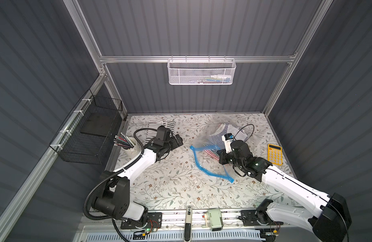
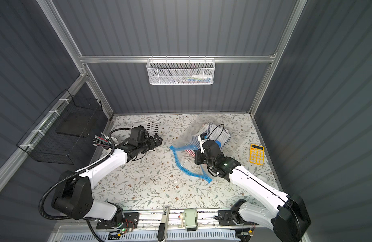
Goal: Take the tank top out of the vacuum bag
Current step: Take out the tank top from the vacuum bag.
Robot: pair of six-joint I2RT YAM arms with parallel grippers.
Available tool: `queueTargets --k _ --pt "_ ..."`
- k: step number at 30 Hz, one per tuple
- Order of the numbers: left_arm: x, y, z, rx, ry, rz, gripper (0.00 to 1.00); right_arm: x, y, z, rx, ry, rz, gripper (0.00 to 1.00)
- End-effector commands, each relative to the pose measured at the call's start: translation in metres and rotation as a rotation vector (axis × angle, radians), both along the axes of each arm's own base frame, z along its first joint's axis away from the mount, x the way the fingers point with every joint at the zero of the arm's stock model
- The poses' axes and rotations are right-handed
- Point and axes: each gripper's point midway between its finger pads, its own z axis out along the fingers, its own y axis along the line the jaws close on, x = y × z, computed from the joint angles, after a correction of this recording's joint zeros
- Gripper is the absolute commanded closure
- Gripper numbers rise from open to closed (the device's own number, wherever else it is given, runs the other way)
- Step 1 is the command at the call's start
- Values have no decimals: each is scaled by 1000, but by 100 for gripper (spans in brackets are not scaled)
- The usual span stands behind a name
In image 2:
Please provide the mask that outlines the black white striped tank top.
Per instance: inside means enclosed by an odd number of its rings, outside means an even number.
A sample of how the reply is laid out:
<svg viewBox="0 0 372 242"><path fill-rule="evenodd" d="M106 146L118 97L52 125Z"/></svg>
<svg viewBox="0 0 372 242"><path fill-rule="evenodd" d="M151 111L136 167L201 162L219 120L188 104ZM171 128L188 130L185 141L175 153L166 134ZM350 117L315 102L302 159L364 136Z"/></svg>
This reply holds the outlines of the black white striped tank top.
<svg viewBox="0 0 372 242"><path fill-rule="evenodd" d="M133 127L143 126L150 136L158 134L160 122L159 121L144 121L144 122L133 122Z"/></svg>

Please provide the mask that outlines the clear vacuum bag blue zipper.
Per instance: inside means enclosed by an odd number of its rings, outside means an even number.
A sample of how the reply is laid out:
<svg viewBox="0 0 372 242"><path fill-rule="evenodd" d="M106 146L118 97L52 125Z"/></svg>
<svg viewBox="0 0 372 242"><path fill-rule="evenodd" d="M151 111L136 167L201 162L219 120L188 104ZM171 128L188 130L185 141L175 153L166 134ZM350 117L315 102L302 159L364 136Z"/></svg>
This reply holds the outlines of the clear vacuum bag blue zipper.
<svg viewBox="0 0 372 242"><path fill-rule="evenodd" d="M234 153L244 142L249 127L239 117L229 117L220 124L212 120L204 123L191 123L184 146L170 146L177 167L189 176L197 177L210 183L212 177L227 177L229 168L237 162ZM188 170L179 160L179 152L187 152L194 158L195 165L201 167L202 173Z"/></svg>

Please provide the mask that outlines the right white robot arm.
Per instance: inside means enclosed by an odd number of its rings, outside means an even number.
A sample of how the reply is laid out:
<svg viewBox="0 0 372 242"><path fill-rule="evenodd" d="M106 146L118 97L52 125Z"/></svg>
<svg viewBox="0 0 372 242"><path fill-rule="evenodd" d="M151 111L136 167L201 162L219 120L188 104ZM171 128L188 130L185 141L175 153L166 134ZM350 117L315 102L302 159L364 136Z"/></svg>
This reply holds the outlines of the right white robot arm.
<svg viewBox="0 0 372 242"><path fill-rule="evenodd" d="M206 164L213 176L218 176L247 191L262 203L254 206L244 199L230 209L231 220L237 225L256 223L272 230L282 242L299 242L311 224L304 200L268 185L232 157L227 157L213 140L200 142L195 164Z"/></svg>

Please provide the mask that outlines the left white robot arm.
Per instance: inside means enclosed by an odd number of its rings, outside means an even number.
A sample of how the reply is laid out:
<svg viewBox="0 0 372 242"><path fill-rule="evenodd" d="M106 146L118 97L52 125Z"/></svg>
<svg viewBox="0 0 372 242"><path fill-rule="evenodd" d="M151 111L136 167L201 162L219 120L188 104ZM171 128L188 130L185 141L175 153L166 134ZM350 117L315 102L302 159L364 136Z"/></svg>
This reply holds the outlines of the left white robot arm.
<svg viewBox="0 0 372 242"><path fill-rule="evenodd" d="M41 197L38 204L39 214L48 220L95 220L107 221L112 227L124 224L123 209L110 202L101 202L93 198L92 190L104 177L116 168L136 161L139 155L162 145L163 139L149 135L143 126L128 128L129 137L115 144L112 135L118 129L110 131L105 137L110 152L94 163L76 170L66 171L59 181L53 184Z"/></svg>

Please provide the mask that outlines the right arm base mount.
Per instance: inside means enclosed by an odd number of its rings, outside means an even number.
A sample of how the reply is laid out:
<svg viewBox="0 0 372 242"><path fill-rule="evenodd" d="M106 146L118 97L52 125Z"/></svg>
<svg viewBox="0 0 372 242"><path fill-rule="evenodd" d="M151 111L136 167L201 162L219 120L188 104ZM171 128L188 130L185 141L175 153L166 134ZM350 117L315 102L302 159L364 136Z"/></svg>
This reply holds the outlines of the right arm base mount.
<svg viewBox="0 0 372 242"><path fill-rule="evenodd" d="M218 221L220 226L250 226L255 227L258 225L254 222L246 222L241 219L238 215L234 215L231 210L218 210L214 219Z"/></svg>

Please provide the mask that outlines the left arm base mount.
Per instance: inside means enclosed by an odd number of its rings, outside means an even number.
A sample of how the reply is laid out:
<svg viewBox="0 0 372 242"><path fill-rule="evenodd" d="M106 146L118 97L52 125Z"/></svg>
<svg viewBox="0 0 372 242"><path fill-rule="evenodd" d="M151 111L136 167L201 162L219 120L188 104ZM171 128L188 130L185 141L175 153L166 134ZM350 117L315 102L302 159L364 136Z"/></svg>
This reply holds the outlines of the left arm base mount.
<svg viewBox="0 0 372 242"><path fill-rule="evenodd" d="M117 213L111 220L100 220L96 229L136 229L139 217L138 212Z"/></svg>

